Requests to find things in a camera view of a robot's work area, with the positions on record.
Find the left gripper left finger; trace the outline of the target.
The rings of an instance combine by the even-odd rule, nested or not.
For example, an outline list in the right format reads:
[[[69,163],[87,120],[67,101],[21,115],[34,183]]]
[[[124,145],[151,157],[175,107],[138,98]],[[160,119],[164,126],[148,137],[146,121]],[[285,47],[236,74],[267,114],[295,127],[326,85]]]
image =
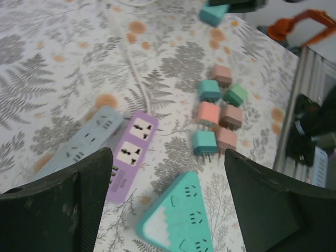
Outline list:
[[[1,251],[93,251],[113,154],[83,160],[1,194]]]

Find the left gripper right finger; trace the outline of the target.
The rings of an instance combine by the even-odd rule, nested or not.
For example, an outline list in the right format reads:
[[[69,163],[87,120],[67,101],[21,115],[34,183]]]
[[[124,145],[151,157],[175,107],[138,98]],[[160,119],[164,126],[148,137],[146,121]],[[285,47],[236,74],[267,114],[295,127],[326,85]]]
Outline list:
[[[247,251],[335,251],[335,191],[225,151],[225,170]]]

